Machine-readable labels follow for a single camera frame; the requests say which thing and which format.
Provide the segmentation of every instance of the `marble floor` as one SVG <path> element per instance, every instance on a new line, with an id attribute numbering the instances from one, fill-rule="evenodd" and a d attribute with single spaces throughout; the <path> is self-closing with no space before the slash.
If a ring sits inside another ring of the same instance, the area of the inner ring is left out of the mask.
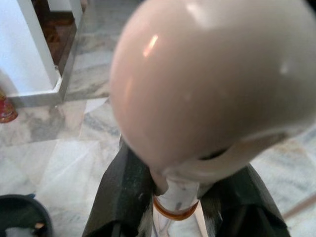
<path id="1" fill-rule="evenodd" d="M 90 0 L 64 104 L 18 109 L 0 124 L 0 195 L 35 193 L 57 237 L 80 237 L 99 182 L 119 148 L 109 95 L 109 68 L 122 27 L 138 0 Z M 259 155 L 252 165 L 293 237 L 316 233 L 316 126 Z M 172 224 L 195 233 L 194 217 Z"/>

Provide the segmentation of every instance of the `black bucket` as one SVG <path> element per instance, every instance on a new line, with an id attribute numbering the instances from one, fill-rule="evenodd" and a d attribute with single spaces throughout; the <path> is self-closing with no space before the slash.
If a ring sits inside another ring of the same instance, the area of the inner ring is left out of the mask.
<path id="1" fill-rule="evenodd" d="M 0 196 L 0 237 L 5 236 L 5 230 L 9 228 L 34 229 L 39 223 L 43 225 L 39 236 L 53 237 L 50 217 L 46 209 L 34 200 L 34 196 Z"/>

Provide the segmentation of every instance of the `red object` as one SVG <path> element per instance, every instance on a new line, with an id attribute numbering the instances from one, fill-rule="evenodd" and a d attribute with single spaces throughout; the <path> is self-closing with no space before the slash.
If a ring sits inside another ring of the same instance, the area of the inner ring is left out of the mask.
<path id="1" fill-rule="evenodd" d="M 0 123 L 10 122 L 18 117 L 15 108 L 0 89 Z"/>

